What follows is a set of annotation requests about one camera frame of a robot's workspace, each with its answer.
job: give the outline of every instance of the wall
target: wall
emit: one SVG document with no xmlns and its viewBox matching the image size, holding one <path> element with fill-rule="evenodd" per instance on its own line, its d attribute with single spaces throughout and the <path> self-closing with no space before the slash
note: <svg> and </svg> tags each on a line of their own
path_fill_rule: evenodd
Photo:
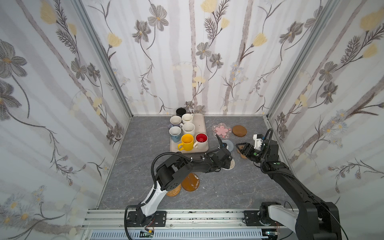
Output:
<svg viewBox="0 0 384 240">
<path fill-rule="evenodd" d="M 336 203 L 349 239 L 382 239 L 383 7 L 341 1 L 271 116 L 298 178 Z"/>
<path fill-rule="evenodd" d="M 1 1 L 0 40 L 1 238 L 80 239 L 128 118 L 69 1 Z"/>
<path fill-rule="evenodd" d="M 83 3 L 134 114 L 266 114 L 326 1 Z"/>
</svg>

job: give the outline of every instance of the gray marble table surface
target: gray marble table surface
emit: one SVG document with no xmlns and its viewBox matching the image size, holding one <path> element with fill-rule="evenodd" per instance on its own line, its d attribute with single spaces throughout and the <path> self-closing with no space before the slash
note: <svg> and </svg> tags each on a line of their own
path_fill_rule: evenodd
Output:
<svg viewBox="0 0 384 240">
<path fill-rule="evenodd" d="M 125 209 L 126 205 L 138 204 L 144 200 L 153 182 L 151 163 L 162 152 L 169 151 L 168 124 L 170 116 L 133 117 L 125 139 L 107 183 L 99 209 Z M 212 126 L 225 123 L 229 127 L 243 125 L 247 129 L 244 137 L 230 134 L 234 144 L 254 143 L 253 134 L 265 134 L 266 125 L 262 117 L 217 116 L 205 117 L 210 149 L 218 147 Z M 187 154 L 196 157 L 200 154 Z M 288 201 L 295 207 L 287 193 L 263 174 L 248 159 L 243 159 L 236 149 L 232 151 L 235 167 L 213 173 L 196 173 L 200 186 L 193 192 L 183 188 L 175 197 L 165 196 L 159 209 L 247 209 L 259 208 L 265 201 L 284 204 Z M 160 158 L 155 168 L 166 160 Z"/>
</svg>

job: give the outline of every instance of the tray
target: tray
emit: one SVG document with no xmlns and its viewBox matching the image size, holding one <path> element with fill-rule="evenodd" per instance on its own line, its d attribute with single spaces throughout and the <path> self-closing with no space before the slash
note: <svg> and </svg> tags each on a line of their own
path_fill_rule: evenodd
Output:
<svg viewBox="0 0 384 240">
<path fill-rule="evenodd" d="M 205 128 L 205 121 L 204 121 L 204 115 L 203 114 L 194 113 L 193 114 L 193 124 L 195 125 L 195 135 L 193 136 L 194 138 L 199 133 L 205 133 L 207 135 L 207 129 Z M 207 152 L 209 149 L 209 146 L 207 143 L 207 147 L 205 149 L 193 148 L 191 151 L 185 151 L 185 150 L 180 151 L 179 149 L 177 149 L 177 145 L 179 145 L 181 143 L 181 140 L 180 140 L 180 142 L 173 142 L 170 137 L 169 137 L 169 140 L 170 140 L 169 150 L 171 152 L 181 152 L 181 153 Z"/>
</svg>

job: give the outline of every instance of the brown round coaster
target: brown round coaster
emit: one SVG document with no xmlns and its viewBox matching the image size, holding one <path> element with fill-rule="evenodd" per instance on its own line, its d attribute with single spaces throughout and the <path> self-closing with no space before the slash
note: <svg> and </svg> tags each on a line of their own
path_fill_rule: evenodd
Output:
<svg viewBox="0 0 384 240">
<path fill-rule="evenodd" d="M 167 192 L 167 196 L 174 197 L 181 191 L 181 184 L 179 184 L 174 190 Z"/>
<path fill-rule="evenodd" d="M 232 128 L 232 132 L 238 137 L 244 137 L 247 134 L 247 129 L 241 125 L 236 125 Z"/>
<path fill-rule="evenodd" d="M 193 192 L 196 190 L 200 185 L 200 179 L 199 177 L 194 174 L 190 173 L 188 176 L 181 182 L 181 185 L 183 188 L 188 192 Z"/>
</svg>

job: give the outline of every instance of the white mug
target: white mug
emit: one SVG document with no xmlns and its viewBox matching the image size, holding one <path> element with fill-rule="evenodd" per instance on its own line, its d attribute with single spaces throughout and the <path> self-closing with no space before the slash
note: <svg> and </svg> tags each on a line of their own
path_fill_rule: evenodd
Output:
<svg viewBox="0 0 384 240">
<path fill-rule="evenodd" d="M 198 133 L 195 137 L 194 148 L 205 149 L 208 145 L 208 136 L 205 133 Z"/>
<path fill-rule="evenodd" d="M 192 120 L 193 120 L 193 113 L 186 113 L 184 114 L 182 117 L 181 117 L 183 123 L 187 123 L 187 122 L 190 122 L 192 123 Z"/>
<path fill-rule="evenodd" d="M 168 125 L 168 129 L 171 127 L 177 126 L 177 127 L 182 127 L 183 124 L 181 123 L 181 117 L 179 116 L 173 116 L 170 118 L 170 124 Z"/>
<path fill-rule="evenodd" d="M 183 134 L 191 134 L 195 137 L 195 125 L 193 123 L 187 122 L 183 125 Z"/>
</svg>

